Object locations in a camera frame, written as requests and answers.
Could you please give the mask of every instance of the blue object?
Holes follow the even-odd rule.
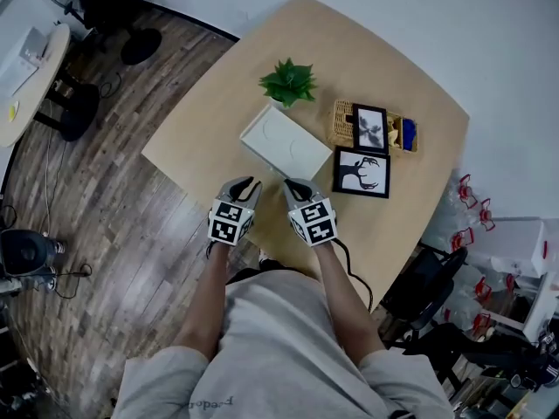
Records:
[[[407,118],[402,119],[402,136],[404,137],[402,147],[404,150],[412,150],[413,149],[413,140],[416,137],[416,123],[412,120]]]

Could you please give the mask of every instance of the white tray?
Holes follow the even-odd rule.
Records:
[[[285,178],[312,180],[332,151],[275,107],[267,106],[240,140]]]

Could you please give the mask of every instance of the baseboard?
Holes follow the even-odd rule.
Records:
[[[211,24],[207,24],[207,23],[203,22],[202,20],[198,20],[197,18],[187,16],[186,14],[183,14],[182,12],[178,12],[176,10],[170,10],[169,8],[165,8],[164,6],[161,6],[161,5],[156,4],[156,3],[147,2],[146,0],[135,0],[135,1],[141,7],[150,8],[150,9],[155,8],[157,10],[167,12],[169,14],[172,14],[173,16],[183,18],[184,20],[188,20],[189,22],[192,22],[193,24],[197,24],[199,26],[202,26],[206,30],[215,32],[216,34],[219,34],[219,36],[221,36],[223,38],[228,38],[229,40],[232,40],[233,42],[238,42],[239,41],[239,38],[237,36],[233,36],[230,32],[220,30],[219,28],[216,28],[215,26],[213,26]]]

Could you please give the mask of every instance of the cable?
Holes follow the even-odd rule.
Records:
[[[56,287],[54,288],[54,292],[62,299],[74,299],[76,298],[76,295],[78,294],[78,288],[79,288],[79,281],[82,278],[89,278],[91,275],[93,274],[93,268],[90,264],[88,263],[84,263],[79,267],[79,271],[69,271],[67,273],[57,273],[56,271],[51,272],[51,273],[35,273],[33,275],[30,276],[10,276],[10,278],[35,278],[37,276],[56,276],[57,278],[60,278],[61,276],[74,276],[78,278],[78,284],[76,284],[76,288],[73,291],[73,295],[70,297],[67,297],[66,295],[62,295],[57,289]],[[34,287],[34,289],[38,292],[38,288],[44,284],[44,282],[39,283],[39,285],[37,287]]]
[[[352,271],[351,271],[351,259],[349,258],[349,250],[348,247],[346,246],[346,244],[344,242],[342,242],[340,239],[335,238],[332,239],[332,242],[334,242],[335,244],[338,244],[338,246],[340,246],[340,248],[342,248],[342,250],[344,251],[344,253],[346,254],[346,261],[348,263],[348,275],[351,278],[355,278],[357,279],[357,281],[359,281],[361,284],[363,284],[365,286],[365,288],[367,289],[367,292],[369,292],[369,306],[367,307],[367,310],[369,312],[372,312],[373,310],[373,291],[370,289],[369,285],[365,282],[365,280],[363,278],[361,278],[358,275],[355,275]]]
[[[46,146],[46,166],[45,166],[45,207],[46,207],[46,214],[43,217],[43,221],[41,222],[41,226],[39,230],[43,229],[43,225],[45,224],[45,219],[48,220],[47,222],[47,232],[46,235],[51,235],[51,207],[49,202],[49,195],[48,195],[48,172],[49,172],[49,160],[50,160],[50,153],[51,153],[51,140],[52,140],[52,129],[49,129],[49,142]],[[56,189],[59,185],[59,174],[60,170],[62,169],[62,164],[64,163],[64,156],[66,154],[66,147],[68,146],[68,142],[64,142],[64,148],[62,149],[62,156],[60,157],[59,168],[56,171],[56,175],[54,177],[54,187],[52,189],[52,200],[54,200],[54,196],[56,195]]]
[[[208,248],[206,248],[206,259],[210,259],[210,253],[211,253],[211,249],[213,248],[213,246],[216,244],[216,241],[211,241],[208,244]]]
[[[113,83],[108,81],[104,82],[103,84],[101,84],[101,87],[99,87],[99,96],[102,100],[108,100],[109,98],[114,96],[121,88],[122,76],[117,72],[116,77],[119,79],[119,82],[116,86],[114,86],[114,89],[113,89]]]

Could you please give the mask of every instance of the gray shirt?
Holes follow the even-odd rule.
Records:
[[[227,286],[223,328],[211,362],[187,347],[127,361],[113,418],[453,417],[423,355],[377,351],[356,367],[322,286],[295,271]]]

